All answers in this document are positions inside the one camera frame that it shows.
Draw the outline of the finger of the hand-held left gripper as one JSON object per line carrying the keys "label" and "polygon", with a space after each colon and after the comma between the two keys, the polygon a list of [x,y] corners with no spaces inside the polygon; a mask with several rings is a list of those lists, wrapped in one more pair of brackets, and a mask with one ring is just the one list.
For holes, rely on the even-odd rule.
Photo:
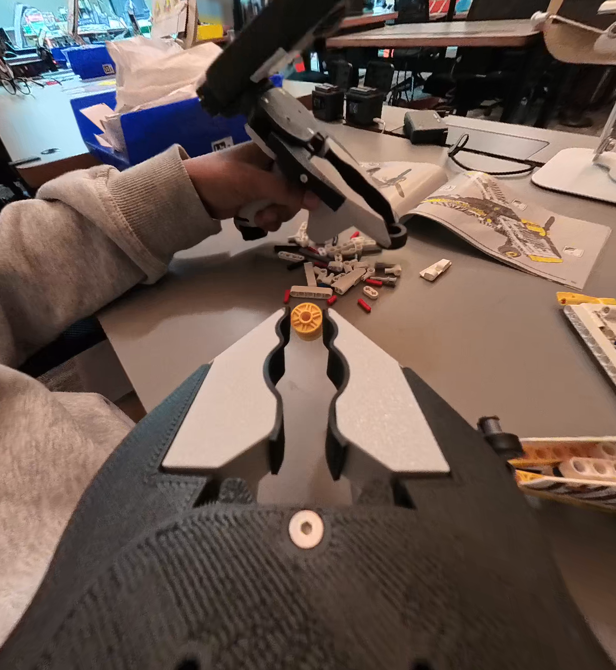
{"label": "finger of the hand-held left gripper", "polygon": [[387,197],[381,193],[369,173],[354,159],[343,145],[334,139],[325,139],[319,157],[336,169],[342,181],[359,196],[370,209],[380,215],[386,226],[396,226],[397,216]]}
{"label": "finger of the hand-held left gripper", "polygon": [[307,235],[316,243],[324,243],[355,227],[374,239],[379,246],[391,247],[390,233],[382,216],[351,189],[329,162],[312,162],[321,179],[329,186],[326,195],[319,195],[320,205],[310,211]]}

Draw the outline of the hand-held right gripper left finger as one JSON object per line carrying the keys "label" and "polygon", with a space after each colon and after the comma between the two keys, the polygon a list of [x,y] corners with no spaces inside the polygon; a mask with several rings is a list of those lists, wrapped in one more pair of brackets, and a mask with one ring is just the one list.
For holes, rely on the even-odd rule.
{"label": "hand-held right gripper left finger", "polygon": [[162,462],[198,475],[278,474],[285,452],[283,401],[289,312],[281,309],[209,365]]}

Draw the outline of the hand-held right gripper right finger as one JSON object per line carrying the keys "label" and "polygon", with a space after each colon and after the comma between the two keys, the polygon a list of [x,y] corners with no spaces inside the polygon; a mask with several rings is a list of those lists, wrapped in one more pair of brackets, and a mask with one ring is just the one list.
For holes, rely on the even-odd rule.
{"label": "hand-held right gripper right finger", "polygon": [[446,476],[450,467],[400,363],[333,309],[323,313],[333,480]]}

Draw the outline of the white curved lego panel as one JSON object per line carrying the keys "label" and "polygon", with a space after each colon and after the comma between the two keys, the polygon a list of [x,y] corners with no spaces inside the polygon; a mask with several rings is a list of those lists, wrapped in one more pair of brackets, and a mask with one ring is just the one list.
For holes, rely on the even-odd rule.
{"label": "white curved lego panel", "polygon": [[367,267],[357,267],[343,274],[332,282],[331,288],[333,292],[338,296],[343,296],[364,278],[367,271]]}

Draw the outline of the yellow lego wheel hub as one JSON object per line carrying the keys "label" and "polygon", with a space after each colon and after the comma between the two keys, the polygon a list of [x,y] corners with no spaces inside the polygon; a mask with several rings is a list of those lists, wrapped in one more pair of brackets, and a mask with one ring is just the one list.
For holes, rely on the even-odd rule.
{"label": "yellow lego wheel hub", "polygon": [[322,334],[323,310],[311,302],[301,303],[292,309],[290,324],[296,336],[301,340],[315,341]]}

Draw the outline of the lego airplane model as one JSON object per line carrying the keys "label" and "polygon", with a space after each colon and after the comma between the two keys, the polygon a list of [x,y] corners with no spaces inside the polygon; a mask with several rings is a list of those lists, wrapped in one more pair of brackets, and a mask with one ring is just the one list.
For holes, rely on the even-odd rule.
{"label": "lego airplane model", "polygon": [[[616,300],[556,294],[563,314],[616,390]],[[616,435],[519,438],[498,417],[478,429],[512,469],[521,493],[616,515]]]}

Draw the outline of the scattered small lego pieces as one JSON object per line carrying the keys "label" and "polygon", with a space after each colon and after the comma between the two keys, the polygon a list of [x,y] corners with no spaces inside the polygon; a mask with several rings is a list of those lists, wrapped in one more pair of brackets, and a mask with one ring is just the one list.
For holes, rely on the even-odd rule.
{"label": "scattered small lego pieces", "polygon": [[[284,302],[312,301],[325,307],[351,297],[358,309],[370,314],[387,291],[395,289],[403,266],[385,255],[384,249],[358,229],[347,229],[324,243],[307,235],[307,220],[299,222],[285,243],[274,246],[275,256],[296,273],[293,285],[285,290]],[[332,282],[357,267],[367,267],[364,278],[343,296],[331,288]]]}

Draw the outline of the lego instruction booklet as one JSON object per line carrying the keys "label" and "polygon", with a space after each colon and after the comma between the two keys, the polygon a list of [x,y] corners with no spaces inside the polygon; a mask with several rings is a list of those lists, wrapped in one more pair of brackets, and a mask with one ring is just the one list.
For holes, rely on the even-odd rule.
{"label": "lego instruction booklet", "polygon": [[449,177],[432,163],[363,162],[403,224],[433,222],[502,263],[582,289],[608,226],[552,213],[480,171]]}

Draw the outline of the black battery charger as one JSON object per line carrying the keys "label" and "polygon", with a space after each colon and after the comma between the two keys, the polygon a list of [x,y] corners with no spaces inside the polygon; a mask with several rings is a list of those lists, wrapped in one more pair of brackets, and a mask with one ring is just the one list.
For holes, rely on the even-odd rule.
{"label": "black battery charger", "polygon": [[351,87],[346,92],[345,120],[354,127],[371,127],[381,119],[386,99],[383,90],[373,87]]}
{"label": "black battery charger", "polygon": [[322,122],[340,122],[344,119],[346,91],[330,83],[317,84],[311,94],[313,116]]}

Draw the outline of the power adapter brick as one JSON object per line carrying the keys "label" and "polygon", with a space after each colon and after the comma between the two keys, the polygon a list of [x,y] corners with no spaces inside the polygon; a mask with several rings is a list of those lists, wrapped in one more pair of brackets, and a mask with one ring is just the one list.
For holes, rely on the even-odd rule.
{"label": "power adapter brick", "polygon": [[403,135],[413,146],[447,144],[449,126],[433,110],[409,110],[404,114]]}

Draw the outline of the wooden top desk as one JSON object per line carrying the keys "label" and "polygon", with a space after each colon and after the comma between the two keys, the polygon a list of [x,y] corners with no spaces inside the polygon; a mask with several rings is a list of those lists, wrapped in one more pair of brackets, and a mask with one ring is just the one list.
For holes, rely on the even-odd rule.
{"label": "wooden top desk", "polygon": [[368,25],[378,25],[387,21],[394,21],[398,17],[398,12],[365,12],[358,15],[345,17],[339,26],[339,29],[352,29]]}
{"label": "wooden top desk", "polygon": [[528,52],[506,99],[501,122],[513,122],[524,96],[532,54],[538,50],[540,34],[531,19],[426,22],[386,26],[327,39],[328,49],[418,48],[418,47],[521,47]]}

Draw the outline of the black chair seat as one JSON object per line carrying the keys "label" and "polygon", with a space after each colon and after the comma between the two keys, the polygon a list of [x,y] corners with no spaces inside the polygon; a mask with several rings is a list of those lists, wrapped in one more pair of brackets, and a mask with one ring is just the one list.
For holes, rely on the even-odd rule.
{"label": "black chair seat", "polygon": [[95,316],[90,316],[67,327],[56,339],[29,356],[18,369],[36,379],[103,341],[106,341],[103,327]]}

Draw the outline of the blue plastic bin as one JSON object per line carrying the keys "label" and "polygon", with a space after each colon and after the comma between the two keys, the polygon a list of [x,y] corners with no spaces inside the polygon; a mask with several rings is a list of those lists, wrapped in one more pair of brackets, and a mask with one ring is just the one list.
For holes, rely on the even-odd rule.
{"label": "blue plastic bin", "polygon": [[50,52],[56,62],[66,63],[73,73],[84,80],[112,76],[116,73],[116,66],[108,53],[106,43],[52,47]]}

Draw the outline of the white display stand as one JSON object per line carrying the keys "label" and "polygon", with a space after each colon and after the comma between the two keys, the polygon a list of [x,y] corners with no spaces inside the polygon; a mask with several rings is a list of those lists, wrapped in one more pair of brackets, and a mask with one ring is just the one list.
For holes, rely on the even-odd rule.
{"label": "white display stand", "polygon": [[[536,12],[530,18],[542,35],[533,19],[545,13]],[[615,122],[616,100],[594,150],[569,148],[558,152],[532,176],[532,183],[543,189],[616,205],[616,151],[612,137]]]}

